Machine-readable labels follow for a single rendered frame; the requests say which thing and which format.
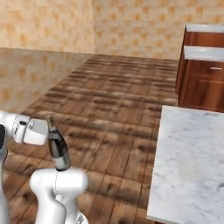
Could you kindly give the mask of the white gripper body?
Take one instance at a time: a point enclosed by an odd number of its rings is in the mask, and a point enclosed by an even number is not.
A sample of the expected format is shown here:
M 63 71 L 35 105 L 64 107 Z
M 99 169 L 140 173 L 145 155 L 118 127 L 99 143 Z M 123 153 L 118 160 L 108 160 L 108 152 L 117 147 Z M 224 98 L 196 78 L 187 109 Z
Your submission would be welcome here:
M 32 118 L 25 129 L 23 141 L 26 144 L 44 145 L 48 138 L 46 120 Z

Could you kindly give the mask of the dark wine bottle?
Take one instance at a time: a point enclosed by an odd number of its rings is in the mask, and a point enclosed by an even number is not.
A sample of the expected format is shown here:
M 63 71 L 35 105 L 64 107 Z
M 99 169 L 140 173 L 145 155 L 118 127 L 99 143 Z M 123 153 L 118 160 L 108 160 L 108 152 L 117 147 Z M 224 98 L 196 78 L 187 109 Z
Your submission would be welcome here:
M 71 162 L 68 154 L 66 141 L 56 128 L 52 116 L 47 117 L 48 124 L 48 148 L 54 163 L 55 169 L 59 172 L 70 168 Z

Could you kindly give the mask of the brown wooden cupboards white top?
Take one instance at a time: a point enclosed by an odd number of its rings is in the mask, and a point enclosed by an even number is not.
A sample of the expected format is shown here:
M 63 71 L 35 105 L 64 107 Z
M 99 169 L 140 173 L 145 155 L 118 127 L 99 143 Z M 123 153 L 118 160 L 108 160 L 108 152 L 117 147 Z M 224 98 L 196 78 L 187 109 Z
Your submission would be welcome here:
M 178 105 L 224 113 L 224 25 L 187 24 L 178 63 Z

